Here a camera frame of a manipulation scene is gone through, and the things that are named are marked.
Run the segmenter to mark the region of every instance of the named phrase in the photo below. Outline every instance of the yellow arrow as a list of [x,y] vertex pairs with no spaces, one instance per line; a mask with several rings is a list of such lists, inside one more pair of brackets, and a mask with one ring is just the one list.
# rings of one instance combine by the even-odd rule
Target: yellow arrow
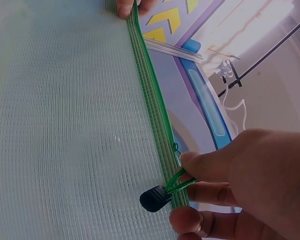
[[186,9],[188,14],[192,13],[193,10],[199,5],[199,0],[186,0]]
[[166,42],[165,31],[163,27],[156,28],[143,34],[144,37],[155,39],[157,41]]
[[181,25],[179,9],[177,7],[153,15],[147,25],[167,20],[170,32],[173,34]]

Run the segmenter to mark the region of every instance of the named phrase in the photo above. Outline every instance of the human hand holding zipper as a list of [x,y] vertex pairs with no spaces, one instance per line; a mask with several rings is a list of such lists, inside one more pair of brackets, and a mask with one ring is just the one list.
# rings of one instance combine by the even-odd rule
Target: human hand holding zipper
[[190,201],[241,207],[241,213],[197,211],[170,215],[178,240],[300,240],[300,133],[247,130],[223,149],[184,153]]
[[[127,19],[135,0],[116,0],[116,9],[120,18]],[[146,15],[156,4],[157,0],[141,0],[138,5],[139,15]]]

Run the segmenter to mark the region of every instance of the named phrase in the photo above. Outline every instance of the black rod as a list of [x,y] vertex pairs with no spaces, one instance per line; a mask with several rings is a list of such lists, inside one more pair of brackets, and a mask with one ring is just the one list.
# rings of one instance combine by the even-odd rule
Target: black rod
[[[237,70],[235,69],[235,66],[232,64],[231,61],[229,61],[229,63],[230,63],[231,69],[232,69],[232,71],[233,71],[233,74],[234,74],[235,79],[238,80],[238,79],[239,79],[239,75],[238,75],[238,73],[237,73]],[[240,81],[238,81],[238,85],[239,85],[239,87],[242,87],[242,84],[241,84]]]
[[[235,86],[240,82],[245,76],[247,76],[252,70],[254,70],[260,63],[262,63],[267,57],[269,57],[275,50],[277,50],[282,44],[284,44],[293,34],[300,29],[300,23],[295,26],[284,38],[281,39],[273,48],[271,48],[263,57],[261,57],[255,64],[253,64],[248,70],[246,70],[238,79],[229,84],[229,89]],[[218,94],[218,97],[221,97],[226,93],[226,90],[223,90]]]

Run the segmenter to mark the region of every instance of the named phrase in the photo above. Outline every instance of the finger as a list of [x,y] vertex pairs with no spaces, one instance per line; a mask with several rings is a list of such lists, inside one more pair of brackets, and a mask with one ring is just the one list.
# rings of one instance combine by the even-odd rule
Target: finger
[[202,239],[201,237],[199,237],[198,234],[192,232],[192,233],[186,233],[180,235],[177,240],[202,240]]
[[238,213],[199,212],[186,206],[172,211],[170,223],[181,236],[194,233],[201,238],[234,239],[238,217]]
[[196,182],[187,187],[189,200],[219,206],[238,207],[228,183]]
[[266,134],[262,130],[247,130],[239,134],[226,147],[215,152],[193,156],[182,154],[182,167],[188,174],[205,182],[229,182],[229,168],[249,146]]
[[142,17],[146,15],[156,4],[157,0],[141,0],[138,9],[139,15]]
[[200,231],[202,218],[202,215],[196,209],[182,206],[171,212],[169,220],[176,233],[188,234]]
[[127,19],[131,13],[134,0],[116,0],[117,14],[122,19]]
[[[189,151],[189,152],[185,152],[182,155],[183,155],[184,158],[193,159],[194,157],[200,155],[200,153]],[[181,169],[182,169],[182,167],[179,167],[176,172],[179,172]],[[180,177],[180,181],[181,182],[185,182],[185,181],[188,181],[188,180],[190,180],[192,178],[193,178],[193,176],[191,176],[189,173],[186,172],[185,174],[183,174]]]

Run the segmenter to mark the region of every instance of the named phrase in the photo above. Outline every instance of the zipper teeth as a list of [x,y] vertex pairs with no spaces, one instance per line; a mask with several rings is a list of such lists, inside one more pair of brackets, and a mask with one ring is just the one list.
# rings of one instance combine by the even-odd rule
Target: zipper teeth
[[[133,5],[131,17],[127,20],[127,27],[161,162],[161,169],[165,182],[168,182],[175,175],[175,171],[177,167],[179,167],[179,161],[174,152],[174,137],[168,112],[140,30],[138,7],[136,3]],[[171,203],[173,208],[188,205],[189,200],[186,191],[182,190],[174,194]]]

